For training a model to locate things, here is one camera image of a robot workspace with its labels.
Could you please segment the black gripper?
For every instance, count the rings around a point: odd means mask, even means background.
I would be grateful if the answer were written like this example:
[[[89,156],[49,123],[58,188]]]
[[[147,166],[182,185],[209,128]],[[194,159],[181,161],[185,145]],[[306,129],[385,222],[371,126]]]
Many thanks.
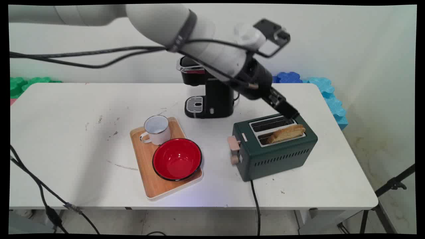
[[[256,59],[248,58],[235,77],[233,89],[249,100],[262,98],[269,106],[287,119],[299,116],[299,111],[272,86],[272,75]]]

